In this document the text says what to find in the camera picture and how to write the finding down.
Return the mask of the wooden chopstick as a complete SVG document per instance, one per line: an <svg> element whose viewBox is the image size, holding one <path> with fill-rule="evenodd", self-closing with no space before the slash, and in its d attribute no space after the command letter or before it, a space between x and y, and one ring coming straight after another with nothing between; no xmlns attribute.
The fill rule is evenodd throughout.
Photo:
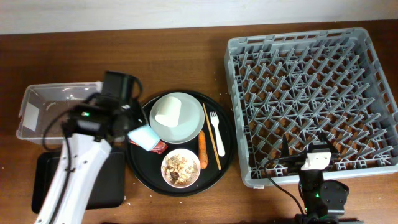
<svg viewBox="0 0 398 224"><path fill-rule="evenodd" d="M203 107L203 110L204 110L205 119L206 119L206 123L207 123L207 126L208 126L208 132L209 132L209 135L210 135L213 152L214 152L215 159L216 159L216 164L217 164L218 170L221 171L221 164L220 164L220 160L219 160L219 157L218 157L218 151L217 151L215 140L214 140L214 137L213 137L213 132L212 132L212 129L211 129L210 119L208 117L208 113L207 113L207 110L206 110L205 103L202 103L202 107Z"/></svg>

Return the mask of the white paper cup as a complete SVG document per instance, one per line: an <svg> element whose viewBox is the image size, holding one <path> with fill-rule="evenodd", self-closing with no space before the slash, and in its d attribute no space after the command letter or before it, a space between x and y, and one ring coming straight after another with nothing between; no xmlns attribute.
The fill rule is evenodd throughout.
<svg viewBox="0 0 398 224"><path fill-rule="evenodd" d="M163 126L174 128L178 125L182 102L175 96L160 99L155 120Z"/></svg>

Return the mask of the grey dishwasher rack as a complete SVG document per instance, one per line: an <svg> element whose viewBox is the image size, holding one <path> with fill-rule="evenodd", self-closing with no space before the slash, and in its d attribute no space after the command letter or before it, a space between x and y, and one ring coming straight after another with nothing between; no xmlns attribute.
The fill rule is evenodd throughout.
<svg viewBox="0 0 398 224"><path fill-rule="evenodd" d="M366 29L235 37L224 65L244 185L297 183L269 161L283 135L298 154L320 131L339 151L327 179L397 172L397 105Z"/></svg>

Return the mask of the black round tray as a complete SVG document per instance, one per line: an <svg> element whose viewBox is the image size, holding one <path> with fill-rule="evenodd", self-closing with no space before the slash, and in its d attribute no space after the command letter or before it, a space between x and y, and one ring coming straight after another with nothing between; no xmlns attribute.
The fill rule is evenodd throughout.
<svg viewBox="0 0 398 224"><path fill-rule="evenodd" d="M173 197L185 197L198 194L215 185L227 172L233 161L234 154L237 152L235 128L223 107L209 96L197 91L184 90L183 92L193 96L200 103L204 103L207 112L214 111L218 115L218 127L226 151L226 155L220 158L221 167L218 168L217 166L213 152L213 145L211 143L208 126L206 124L204 125L203 130L206 135L208 166L206 169L202 169L200 171L198 179L189 187L181 189L172 187L166 183L161 174L161 163L167 153L175 149L189 149L196 154L198 152L197 137L183 144L168 143L168 148L162 154L147 152L134 144L129 144L126 149L126 162L137 179L154 192Z"/></svg>

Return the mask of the clear plastic bin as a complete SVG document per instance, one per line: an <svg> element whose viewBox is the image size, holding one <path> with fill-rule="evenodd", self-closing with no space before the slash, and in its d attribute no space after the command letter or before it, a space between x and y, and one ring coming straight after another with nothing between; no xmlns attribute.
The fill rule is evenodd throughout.
<svg viewBox="0 0 398 224"><path fill-rule="evenodd" d="M79 104L91 94L100 92L103 83L50 83L30 85L25 89L16 131L20 140L42 143L42 136L49 123L62 112Z"/></svg>

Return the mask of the grey round plate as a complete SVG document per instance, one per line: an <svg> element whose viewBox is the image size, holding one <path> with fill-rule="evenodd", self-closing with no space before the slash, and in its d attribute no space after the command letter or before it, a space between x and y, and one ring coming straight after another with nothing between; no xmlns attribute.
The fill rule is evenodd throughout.
<svg viewBox="0 0 398 224"><path fill-rule="evenodd" d="M169 128L158 123L154 116L158 109L160 99L166 96L175 96L182 102L178 125ZM150 126L163 142L182 144L195 138L202 130L205 114L200 102L187 93L173 92L155 100L148 116Z"/></svg>

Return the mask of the peanut shells and rice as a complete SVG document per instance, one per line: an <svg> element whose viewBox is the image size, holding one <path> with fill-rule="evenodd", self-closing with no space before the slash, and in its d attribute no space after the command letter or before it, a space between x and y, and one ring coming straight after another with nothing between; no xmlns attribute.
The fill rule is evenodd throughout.
<svg viewBox="0 0 398 224"><path fill-rule="evenodd" d="M162 166L165 180L177 187L192 184L199 175L197 163L181 154L165 157L165 165Z"/></svg>

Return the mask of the pink bowl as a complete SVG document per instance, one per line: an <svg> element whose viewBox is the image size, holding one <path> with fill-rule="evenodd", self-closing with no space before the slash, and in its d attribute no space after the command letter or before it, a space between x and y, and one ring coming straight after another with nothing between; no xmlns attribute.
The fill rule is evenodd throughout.
<svg viewBox="0 0 398 224"><path fill-rule="evenodd" d="M198 156L188 149L170 151L161 163L161 174L171 187L182 189L197 181L201 172Z"/></svg>

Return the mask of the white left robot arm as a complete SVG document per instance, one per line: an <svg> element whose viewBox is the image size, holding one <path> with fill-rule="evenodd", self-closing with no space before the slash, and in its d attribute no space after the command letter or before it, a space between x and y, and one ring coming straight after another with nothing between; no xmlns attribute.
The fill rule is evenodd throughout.
<svg viewBox="0 0 398 224"><path fill-rule="evenodd" d="M62 151L36 223L81 223L97 176L119 138L147 124L135 76L107 71L99 93L61 113Z"/></svg>

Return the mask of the black rectangular tray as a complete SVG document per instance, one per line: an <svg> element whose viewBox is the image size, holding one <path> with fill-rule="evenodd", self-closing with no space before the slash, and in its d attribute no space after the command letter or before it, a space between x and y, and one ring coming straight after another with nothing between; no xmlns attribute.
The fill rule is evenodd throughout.
<svg viewBox="0 0 398 224"><path fill-rule="evenodd" d="M31 209L38 214L49 190L60 158L59 152L44 152L37 159L34 191ZM124 201L125 186L125 152L114 147L103 164L93 190L87 209L114 208Z"/></svg>

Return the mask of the red snack wrapper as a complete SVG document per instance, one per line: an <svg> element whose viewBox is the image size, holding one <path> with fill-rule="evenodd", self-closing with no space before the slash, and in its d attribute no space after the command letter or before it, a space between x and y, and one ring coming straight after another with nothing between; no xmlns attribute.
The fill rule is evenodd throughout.
<svg viewBox="0 0 398 224"><path fill-rule="evenodd" d="M133 146L141 147L148 152L155 152L157 154L162 154L168 148L168 145L166 145L166 143L162 141L149 141L149 142L144 142L142 144L138 144L130 140L129 143L132 144Z"/></svg>

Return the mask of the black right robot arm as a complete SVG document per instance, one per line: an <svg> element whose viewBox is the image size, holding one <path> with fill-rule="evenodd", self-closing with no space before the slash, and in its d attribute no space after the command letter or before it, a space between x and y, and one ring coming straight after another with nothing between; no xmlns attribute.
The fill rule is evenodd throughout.
<svg viewBox="0 0 398 224"><path fill-rule="evenodd" d="M304 202L305 212L296 214L295 223L339 223L344 215L344 205L349 187L337 180L325 180L323 173L330 170L339 151L323 132L318 141L308 145L299 154L289 152L288 140L283 137L280 162L288 171L298 174L298 191Z"/></svg>

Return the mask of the white plastic fork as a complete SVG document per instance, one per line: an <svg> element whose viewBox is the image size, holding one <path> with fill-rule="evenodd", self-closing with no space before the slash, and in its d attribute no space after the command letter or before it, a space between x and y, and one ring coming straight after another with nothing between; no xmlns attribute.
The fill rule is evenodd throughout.
<svg viewBox="0 0 398 224"><path fill-rule="evenodd" d="M219 128L218 128L218 125L219 125L220 121L219 121L218 115L216 114L215 111L211 111L210 112L210 121L211 121L211 124L213 125L214 131L215 131L216 148L217 148L217 151L218 151L218 155L220 157L223 157L223 156L225 156L226 152L225 152L223 141L222 141L222 138L221 138L221 134L220 134L220 131L219 131Z"/></svg>

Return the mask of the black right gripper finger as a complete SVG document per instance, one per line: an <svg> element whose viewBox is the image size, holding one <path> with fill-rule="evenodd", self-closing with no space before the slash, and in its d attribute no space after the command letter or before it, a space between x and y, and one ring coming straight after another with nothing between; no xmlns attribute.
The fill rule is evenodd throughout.
<svg viewBox="0 0 398 224"><path fill-rule="evenodd" d="M320 131L320 140L327 146L332 146L332 143L328 140L327 135L323 131Z"/></svg>
<svg viewBox="0 0 398 224"><path fill-rule="evenodd" d="M281 156L282 156L282 157L287 157L287 156L289 156L289 155L290 155L290 152L289 152L289 142L288 142L288 140L287 140L286 135L283 135L283 138L282 138Z"/></svg>

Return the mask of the light blue plastic cup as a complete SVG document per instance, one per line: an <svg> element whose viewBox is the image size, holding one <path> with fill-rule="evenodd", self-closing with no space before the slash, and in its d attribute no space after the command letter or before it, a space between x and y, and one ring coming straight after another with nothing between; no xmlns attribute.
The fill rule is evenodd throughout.
<svg viewBox="0 0 398 224"><path fill-rule="evenodd" d="M153 150L160 141L160 137L148 124L128 132L127 136L146 151Z"/></svg>

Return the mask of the orange carrot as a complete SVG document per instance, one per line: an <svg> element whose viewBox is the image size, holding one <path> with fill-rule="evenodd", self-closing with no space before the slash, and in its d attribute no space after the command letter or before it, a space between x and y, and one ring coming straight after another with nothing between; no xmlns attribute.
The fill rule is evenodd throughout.
<svg viewBox="0 0 398 224"><path fill-rule="evenodd" d="M208 166L208 154L206 148L206 137L204 131L200 131L198 135L198 158L201 169L206 169Z"/></svg>

